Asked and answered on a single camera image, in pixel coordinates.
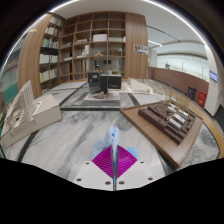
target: wall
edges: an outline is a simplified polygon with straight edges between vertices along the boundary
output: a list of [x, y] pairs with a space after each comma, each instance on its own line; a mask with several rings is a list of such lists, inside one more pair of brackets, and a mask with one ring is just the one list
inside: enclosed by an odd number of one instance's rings
[[224, 105], [224, 93], [223, 93], [223, 85], [224, 85], [224, 72], [223, 66], [217, 57], [216, 53], [211, 50], [210, 47], [205, 46], [205, 51], [208, 58], [209, 70], [217, 74], [218, 82], [215, 82], [212, 79], [209, 79], [209, 89], [208, 89], [208, 97], [205, 104], [205, 109], [214, 116], [219, 105]]
[[207, 59], [191, 55], [160, 55], [157, 58], [157, 66], [153, 67], [165, 68], [167, 62], [171, 70], [185, 72], [209, 82], [209, 66]]
[[208, 82], [183, 72], [163, 68], [149, 68], [149, 78], [171, 85], [187, 94], [188, 86], [196, 88], [195, 99], [198, 99], [199, 90], [208, 93]]

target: trash bin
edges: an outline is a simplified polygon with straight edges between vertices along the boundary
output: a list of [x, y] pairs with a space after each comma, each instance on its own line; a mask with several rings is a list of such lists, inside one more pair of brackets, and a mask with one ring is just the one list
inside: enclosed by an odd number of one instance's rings
[[187, 96], [190, 97], [191, 100], [194, 100], [195, 92], [196, 92], [195, 88], [193, 88], [191, 86], [188, 86], [188, 94], [187, 94]]
[[200, 106], [204, 106], [204, 103], [205, 103], [205, 97], [206, 97], [206, 94], [202, 91], [199, 91], [199, 94], [198, 94], [198, 105]]

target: storage box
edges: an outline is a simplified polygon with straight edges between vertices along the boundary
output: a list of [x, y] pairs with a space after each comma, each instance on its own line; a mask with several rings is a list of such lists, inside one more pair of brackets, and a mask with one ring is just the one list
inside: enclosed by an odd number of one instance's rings
[[89, 45], [85, 45], [85, 54], [89, 54]]
[[93, 42], [107, 41], [107, 34], [95, 34], [93, 35]]
[[120, 51], [110, 51], [110, 55], [113, 55], [113, 56], [121, 56], [121, 52]]

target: ceiling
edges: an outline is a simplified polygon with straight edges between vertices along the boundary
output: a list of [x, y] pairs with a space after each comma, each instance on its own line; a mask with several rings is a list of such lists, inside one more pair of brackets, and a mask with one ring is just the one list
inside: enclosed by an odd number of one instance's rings
[[166, 47], [158, 48], [158, 45], [148, 43], [150, 48], [156, 47], [158, 54], [182, 51], [183, 54], [206, 58], [202, 41], [185, 23], [164, 9], [143, 0], [103, 0], [103, 3], [102, 0], [78, 0], [56, 9], [55, 13], [69, 18], [95, 11], [123, 11], [144, 15], [146, 24], [149, 26], [148, 39], [166, 45]]

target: wooden shelf unit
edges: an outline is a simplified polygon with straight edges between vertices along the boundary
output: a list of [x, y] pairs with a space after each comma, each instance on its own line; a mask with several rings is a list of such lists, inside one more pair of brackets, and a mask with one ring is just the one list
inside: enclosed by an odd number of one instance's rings
[[[135, 26], [140, 31], [139, 38], [130, 38], [136, 31]], [[123, 79], [134, 77], [129, 75], [129, 72], [134, 68], [135, 76], [138, 76], [138, 69], [141, 70], [142, 77], [147, 74], [147, 56], [135, 55], [138, 59], [139, 65], [136, 65], [134, 57], [132, 56], [134, 43], [148, 45], [147, 27], [145, 17], [133, 13], [126, 12], [94, 12], [68, 18], [62, 30], [63, 36], [60, 38], [59, 49], [59, 77], [71, 78], [70, 80], [86, 79], [88, 72], [95, 70], [95, 65], [99, 65], [102, 71], [112, 69], [119, 69]], [[93, 42], [94, 34], [107, 34], [106, 41]], [[78, 43], [78, 40], [88, 39], [88, 42]], [[72, 43], [70, 47], [63, 47], [64, 45]], [[77, 58], [82, 55], [85, 45], [89, 46], [89, 54], [85, 57]], [[120, 56], [111, 55], [111, 51], [118, 50], [121, 52]], [[100, 51], [103, 56], [95, 56], [96, 52]], [[70, 56], [71, 60], [64, 61], [65, 56]]]
[[[52, 23], [52, 17], [60, 19], [64, 26]], [[47, 27], [60, 30], [61, 36], [45, 33]], [[27, 33], [19, 57], [18, 91], [31, 80], [34, 97], [37, 98], [44, 88], [51, 89], [70, 80], [86, 79], [88, 72], [94, 71], [97, 64], [102, 71], [119, 69], [123, 79], [146, 78], [148, 56], [134, 53], [134, 44], [148, 45], [144, 16], [126, 12], [94, 12], [64, 20], [58, 15], [49, 13], [36, 23], [32, 30], [35, 31]], [[93, 42], [94, 34], [107, 34], [107, 40]], [[123, 42], [123, 39], [120, 41], [110, 39], [124, 36], [126, 42]], [[44, 38], [53, 42], [58, 41], [58, 49], [42, 47]], [[88, 42], [77, 44], [81, 39], [88, 39]], [[85, 45], [89, 46], [89, 55], [77, 58], [82, 54]], [[111, 55], [111, 50], [121, 51], [121, 56]], [[103, 52], [103, 57], [96, 57], [97, 51]], [[42, 53], [58, 55], [58, 62], [39, 65]], [[57, 68], [58, 76], [40, 82], [40, 72], [50, 71], [53, 68]]]
[[[54, 88], [54, 87], [56, 87], [60, 84], [59, 75], [58, 75], [59, 74], [59, 72], [58, 72], [58, 70], [59, 70], [59, 55], [58, 55], [58, 53], [62, 54], [64, 49], [62, 49], [61, 51], [58, 51], [58, 49], [59, 49], [59, 39], [61, 39], [61, 38], [62, 39], [67, 38], [68, 39], [69, 36], [74, 32], [74, 30], [72, 30], [72, 26], [70, 26], [67, 29], [63, 29], [63, 24], [64, 24], [64, 19], [63, 18], [61, 18], [60, 16], [53, 15], [51, 17], [51, 20], [50, 20], [49, 24], [47, 25], [47, 28], [52, 27], [54, 29], [57, 29], [58, 33], [56, 35], [55, 35], [55, 33], [54, 34], [48, 34], [48, 33], [46, 33], [46, 31], [44, 33], [44, 38], [47, 37], [46, 39], [52, 40], [53, 42], [57, 42], [57, 48], [49, 48], [49, 46], [48, 47], [43, 47], [42, 46], [41, 49], [40, 49], [40, 54], [42, 53], [44, 55], [57, 56], [57, 60], [52, 62], [52, 63], [49, 61], [46, 64], [45, 67], [43, 67], [42, 64], [39, 64], [39, 72], [40, 73], [48, 71], [48, 80], [40, 82], [41, 92], [44, 89], [50, 90], [50, 89], [52, 89], [52, 88]], [[51, 75], [50, 75], [50, 71], [53, 70], [53, 69], [56, 70], [56, 77], [55, 76], [51, 77]]]
[[[62, 34], [59, 49], [59, 77], [66, 76], [71, 78], [70, 80], [86, 79], [88, 72], [95, 70], [95, 64], [99, 64], [103, 71], [119, 69], [122, 71], [122, 77], [125, 77], [125, 42], [109, 41], [109, 37], [125, 36], [124, 12], [96, 12], [68, 18]], [[107, 41], [93, 42], [94, 34], [107, 34]], [[78, 44], [77, 41], [82, 39], [88, 39], [88, 42]], [[69, 42], [72, 42], [72, 47], [62, 48]], [[82, 55], [85, 45], [89, 46], [89, 54], [77, 58]], [[120, 49], [121, 56], [110, 55], [111, 50]], [[103, 52], [103, 56], [95, 56], [97, 51]], [[65, 52], [70, 53], [72, 60], [64, 61]]]

